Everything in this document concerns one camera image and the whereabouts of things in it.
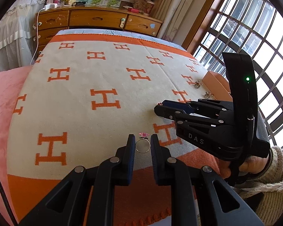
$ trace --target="orange blanket border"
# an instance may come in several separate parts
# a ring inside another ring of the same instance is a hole
[[[174,48],[172,46],[167,46],[164,44],[160,44],[154,41],[148,41],[144,39],[125,37],[121,35],[106,35],[106,34],[65,34],[65,35],[55,35],[49,43],[51,42],[62,42],[62,41],[84,41],[84,40],[93,40],[93,41],[108,41],[108,42],[120,42],[120,43],[128,43],[134,45],[141,45],[145,47],[156,48],[160,50],[165,50],[170,53],[175,53],[178,55],[182,55],[191,59],[195,59],[190,53],[187,51]]]

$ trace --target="silver bolt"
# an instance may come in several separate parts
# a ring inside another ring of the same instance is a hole
[[[176,158],[174,158],[174,157],[169,157],[168,159],[167,159],[167,162],[169,162],[169,163],[175,163],[177,160],[176,160]]]
[[[84,171],[84,167],[82,167],[82,166],[77,166],[76,168],[75,168],[75,172],[76,173],[81,173],[81,172],[83,172]]]
[[[119,162],[119,158],[116,157],[116,156],[111,157],[111,158],[110,158],[110,162],[112,162],[112,163],[118,163],[118,162]]]
[[[204,166],[204,167],[202,168],[202,170],[203,170],[204,172],[209,173],[209,172],[211,172],[211,171],[212,171],[212,168],[211,168],[211,167],[209,167],[209,166]]]

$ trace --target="black cable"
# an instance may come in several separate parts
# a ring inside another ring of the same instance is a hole
[[[8,215],[11,218],[11,221],[13,222],[14,226],[18,226],[17,220],[16,220],[16,218],[13,214],[13,211],[11,210],[11,206],[9,205],[8,199],[6,197],[6,194],[4,192],[4,189],[3,189],[1,182],[0,182],[0,194],[1,194],[2,200],[4,202],[4,205],[6,207],[6,210],[8,212]]]

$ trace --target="wooden desk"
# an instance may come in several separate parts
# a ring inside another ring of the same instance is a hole
[[[40,12],[38,55],[58,31],[68,28],[109,28],[156,37],[163,22],[124,8],[107,6],[66,6]]]

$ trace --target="knitted sweater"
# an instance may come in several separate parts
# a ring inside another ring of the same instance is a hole
[[[245,199],[263,192],[256,214],[266,226],[273,225],[283,213],[283,150],[271,148],[271,158],[263,173],[240,186],[239,195]]]

